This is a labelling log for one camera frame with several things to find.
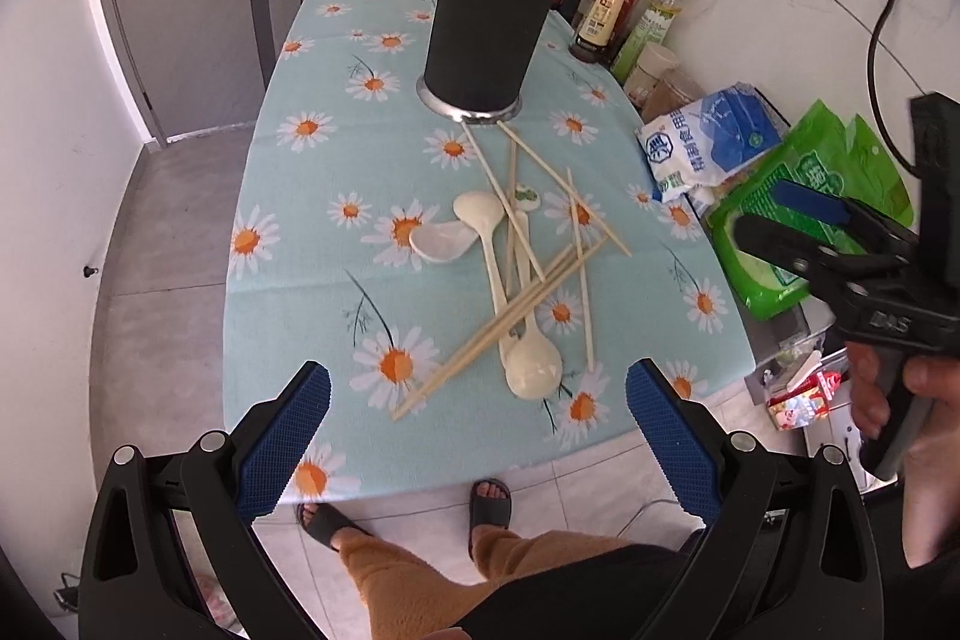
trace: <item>green package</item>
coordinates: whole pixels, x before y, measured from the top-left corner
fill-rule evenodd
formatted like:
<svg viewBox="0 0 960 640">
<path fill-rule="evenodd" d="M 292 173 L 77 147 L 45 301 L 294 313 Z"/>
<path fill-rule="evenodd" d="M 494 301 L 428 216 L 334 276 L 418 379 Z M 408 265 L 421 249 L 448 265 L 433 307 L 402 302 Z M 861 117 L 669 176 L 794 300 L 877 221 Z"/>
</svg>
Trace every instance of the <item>green package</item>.
<svg viewBox="0 0 960 640">
<path fill-rule="evenodd" d="M 862 252 L 842 230 L 776 204 L 770 191 L 779 180 L 860 199 L 904 226 L 913 223 L 904 181 L 867 122 L 857 115 L 845 126 L 817 101 L 750 179 L 734 189 L 709 217 L 717 257 L 734 290 L 760 320 L 792 307 L 808 290 L 806 282 L 794 274 L 736 248 L 733 221 L 739 215 L 765 215 L 832 244 L 840 252 Z"/>
</svg>

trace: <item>brown pants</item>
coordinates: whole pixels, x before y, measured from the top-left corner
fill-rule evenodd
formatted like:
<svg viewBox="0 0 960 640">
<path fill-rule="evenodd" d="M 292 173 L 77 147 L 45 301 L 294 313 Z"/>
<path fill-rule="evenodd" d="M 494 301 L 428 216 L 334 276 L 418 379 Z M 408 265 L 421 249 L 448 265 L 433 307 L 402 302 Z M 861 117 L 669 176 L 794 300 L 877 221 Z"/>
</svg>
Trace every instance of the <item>brown pants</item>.
<svg viewBox="0 0 960 640">
<path fill-rule="evenodd" d="M 419 640 L 463 618 L 503 584 L 544 570 L 598 557 L 628 540 L 549 531 L 527 540 L 509 530 L 489 530 L 473 547 L 484 584 L 464 586 L 411 552 L 376 537 L 350 538 L 340 559 L 370 613 L 373 640 Z"/>
</svg>

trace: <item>floral tablecloth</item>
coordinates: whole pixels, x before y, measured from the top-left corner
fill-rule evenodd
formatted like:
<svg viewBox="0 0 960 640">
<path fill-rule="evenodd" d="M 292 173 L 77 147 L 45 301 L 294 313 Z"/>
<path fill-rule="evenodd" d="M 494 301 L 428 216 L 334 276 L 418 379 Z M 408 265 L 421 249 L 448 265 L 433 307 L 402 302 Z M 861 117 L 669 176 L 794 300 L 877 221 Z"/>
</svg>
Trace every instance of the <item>floral tablecloth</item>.
<svg viewBox="0 0 960 640">
<path fill-rule="evenodd" d="M 551 13 L 512 127 L 556 170 L 571 167 L 632 249 L 628 258 L 608 242 L 589 263 L 594 370 L 573 275 L 536 310 L 563 355 L 557 394 L 516 399 L 488 350 L 392 421 L 390 410 L 493 314 L 479 242 L 445 266 L 423 263 L 409 244 L 414 227 L 453 220 L 457 194 L 490 189 L 462 129 L 416 97 L 435 2 L 305 0 L 256 124 L 230 244 L 224 419 L 230 428 L 276 396 L 305 360 L 328 367 L 333 384 L 286 501 L 449 485 L 624 434 L 635 427 L 624 377 L 640 357 L 694 398 L 754 368 L 688 204 L 650 199 L 637 114 L 608 73 L 568 54 L 570 29 Z M 505 184 L 505 135 L 474 135 Z M 518 180 L 541 196 L 530 224 L 545 263 L 572 241 L 568 201 L 522 152 Z M 578 220 L 595 242 L 587 211 Z"/>
</svg>

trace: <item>tiled floor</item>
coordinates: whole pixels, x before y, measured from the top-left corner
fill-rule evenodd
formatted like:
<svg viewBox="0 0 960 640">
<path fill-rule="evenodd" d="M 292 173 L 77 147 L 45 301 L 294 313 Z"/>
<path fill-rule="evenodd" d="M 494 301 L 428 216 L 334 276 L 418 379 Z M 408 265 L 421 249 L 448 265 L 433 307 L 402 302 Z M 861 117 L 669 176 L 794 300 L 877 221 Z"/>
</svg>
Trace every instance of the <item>tiled floor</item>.
<svg viewBox="0 0 960 640">
<path fill-rule="evenodd" d="M 110 454 L 133 442 L 144 453 L 189 447 L 223 426 L 221 351 L 227 247 L 251 130 L 183 140 L 150 156 L 119 238 L 109 281 L 102 365 L 90 381 L 92 448 L 102 474 Z M 731 429 L 748 429 L 771 450 L 791 451 L 755 408 L 746 388 L 712 410 Z M 514 492 L 512 528 L 622 534 L 679 547 L 692 519 L 673 504 L 640 432 L 551 463 L 503 476 Z M 451 579 L 478 581 L 467 557 L 467 485 L 372 500 L 344 512 L 373 533 L 409 548 Z M 189 516 L 184 544 L 195 569 L 210 572 Z M 320 629 L 335 640 L 370 637 L 361 605 L 336 555 L 306 536 L 282 506 L 254 524 L 257 536 Z"/>
</svg>

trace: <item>white daisy flower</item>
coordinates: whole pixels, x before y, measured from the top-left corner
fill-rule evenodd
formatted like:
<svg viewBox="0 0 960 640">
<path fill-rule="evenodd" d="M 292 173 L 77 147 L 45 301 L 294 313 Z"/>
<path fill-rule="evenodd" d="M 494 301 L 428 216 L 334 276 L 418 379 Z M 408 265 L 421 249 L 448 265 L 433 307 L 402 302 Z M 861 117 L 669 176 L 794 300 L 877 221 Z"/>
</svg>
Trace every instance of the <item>white daisy flower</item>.
<svg viewBox="0 0 960 640">
<path fill-rule="evenodd" d="M 641 210 L 652 210 L 659 203 L 654 201 L 653 196 L 650 196 L 650 191 L 647 191 L 641 185 L 628 185 L 627 193 L 630 194 Z"/>
<path fill-rule="evenodd" d="M 453 131 L 438 128 L 433 132 L 432 137 L 427 137 L 424 141 L 427 143 L 424 152 L 433 155 L 430 163 L 439 163 L 441 169 L 450 166 L 458 170 L 461 164 L 468 167 L 470 161 L 476 160 L 476 150 L 469 143 L 467 134 L 458 136 Z"/>
<path fill-rule="evenodd" d="M 408 44 L 413 44 L 414 42 L 416 42 L 416 39 L 409 34 L 384 33 L 371 37 L 371 41 L 368 42 L 367 47 L 371 49 L 371 52 L 403 52 L 403 49 L 407 47 Z"/>
<path fill-rule="evenodd" d="M 285 61 L 288 58 L 293 58 L 295 55 L 301 54 L 301 52 L 309 52 L 313 44 L 314 41 L 312 39 L 288 39 L 283 43 L 282 49 L 280 49 L 280 60 Z"/>
<path fill-rule="evenodd" d="M 661 223 L 670 226 L 670 233 L 677 239 L 699 239 L 703 235 L 700 222 L 683 199 L 661 204 L 661 213 L 656 216 Z"/>
<path fill-rule="evenodd" d="M 557 421 L 556 439 L 560 440 L 560 448 L 568 448 L 587 439 L 591 429 L 596 429 L 601 423 L 606 423 L 610 408 L 600 403 L 600 396 L 606 389 L 610 378 L 603 375 L 603 365 L 597 362 L 593 371 L 585 371 L 580 378 L 580 387 L 570 399 L 560 406 L 560 415 Z"/>
<path fill-rule="evenodd" d="M 666 362 L 664 374 L 680 399 L 702 399 L 707 395 L 707 381 L 696 381 L 697 367 L 690 362 Z"/>
<path fill-rule="evenodd" d="M 610 97 L 603 88 L 584 88 L 580 92 L 580 97 L 584 101 L 589 101 L 595 107 L 605 106 L 610 100 Z"/>
<path fill-rule="evenodd" d="M 362 226 L 370 218 L 371 205 L 364 204 L 363 197 L 357 196 L 357 191 L 349 194 L 338 194 L 336 201 L 330 202 L 330 209 L 326 211 L 338 226 L 347 224 L 347 228 Z"/>
<path fill-rule="evenodd" d="M 536 322 L 544 332 L 575 332 L 583 323 L 584 306 L 580 297 L 567 289 L 558 289 L 536 306 Z"/>
<path fill-rule="evenodd" d="M 433 23 L 433 12 L 428 9 L 415 9 L 407 12 L 407 20 L 411 23 Z"/>
<path fill-rule="evenodd" d="M 594 213 L 598 215 L 599 218 L 606 218 L 607 214 L 600 209 L 599 203 L 593 200 L 593 194 L 582 194 L 584 201 L 589 204 Z M 568 196 L 561 196 L 560 194 L 554 193 L 554 191 L 549 191 L 547 194 L 544 194 L 544 201 L 549 205 L 544 210 L 544 215 L 547 218 L 553 218 L 553 220 L 558 221 L 557 233 L 563 234 L 566 231 L 570 231 L 573 228 L 573 220 L 570 217 L 570 199 Z M 590 213 L 587 210 L 584 210 L 582 204 L 577 205 L 577 222 L 580 223 L 580 236 L 584 238 L 584 242 L 587 244 L 593 244 L 600 239 L 601 231 L 599 226 L 594 224 L 593 218 L 590 217 Z"/>
<path fill-rule="evenodd" d="M 260 217 L 259 204 L 251 210 L 249 220 L 244 220 L 238 209 L 233 219 L 233 233 L 230 236 L 227 276 L 236 271 L 237 280 L 240 280 L 246 268 L 256 274 L 261 261 L 270 261 L 274 258 L 274 254 L 267 248 L 279 241 L 280 226 L 277 226 L 273 215 Z"/>
<path fill-rule="evenodd" d="M 400 335 L 397 328 L 391 333 Z M 402 342 L 391 343 L 385 332 L 378 332 L 376 339 L 363 340 L 363 349 L 353 353 L 353 360 L 370 369 L 350 380 L 355 391 L 373 391 L 367 404 L 371 408 L 393 411 L 397 409 L 416 387 L 437 368 L 436 357 L 440 351 L 434 347 L 433 339 L 421 341 L 421 327 L 411 328 Z M 414 408 L 419 413 L 426 402 Z"/>
<path fill-rule="evenodd" d="M 277 144 L 290 145 L 294 152 L 303 150 L 304 145 L 315 148 L 337 130 L 332 120 L 330 115 L 315 112 L 301 112 L 298 118 L 287 118 L 285 124 L 277 128 Z"/>
<path fill-rule="evenodd" d="M 581 116 L 570 112 L 553 112 L 550 114 L 553 121 L 554 130 L 557 136 L 565 137 L 570 135 L 570 140 L 575 145 L 589 145 L 597 138 L 596 126 L 590 125 Z"/>
<path fill-rule="evenodd" d="M 353 7 L 347 6 L 347 4 L 324 4 L 317 10 L 317 14 L 323 15 L 325 18 L 336 18 L 340 15 L 346 15 L 352 9 Z"/>
<path fill-rule="evenodd" d="M 393 205 L 390 210 L 392 218 L 385 218 L 382 215 L 376 218 L 376 225 L 373 226 L 376 234 L 361 237 L 360 242 L 387 245 L 386 249 L 374 256 L 375 263 L 382 263 L 384 266 L 404 266 L 409 261 L 411 266 L 419 271 L 424 262 L 410 247 L 410 232 L 424 223 L 430 223 L 439 209 L 440 207 L 435 204 L 424 210 L 418 199 L 413 200 L 409 210 Z"/>
<path fill-rule="evenodd" d="M 311 443 L 287 483 L 284 498 L 293 501 L 339 501 L 356 496 L 360 490 L 360 479 L 337 475 L 346 463 L 347 457 L 342 453 L 334 453 L 330 443 Z"/>
<path fill-rule="evenodd" d="M 704 281 L 694 281 L 683 290 L 683 301 L 690 305 L 690 312 L 686 314 L 688 320 L 697 321 L 702 332 L 720 333 L 723 330 L 723 321 L 720 316 L 726 316 L 729 310 L 720 289 L 710 285 L 709 278 Z"/>
<path fill-rule="evenodd" d="M 376 97 L 377 101 L 386 101 L 389 98 L 387 92 L 397 92 L 400 90 L 400 80 L 390 74 L 390 71 L 371 70 L 370 73 L 360 73 L 351 77 L 347 92 L 354 98 L 370 101 Z"/>
</svg>

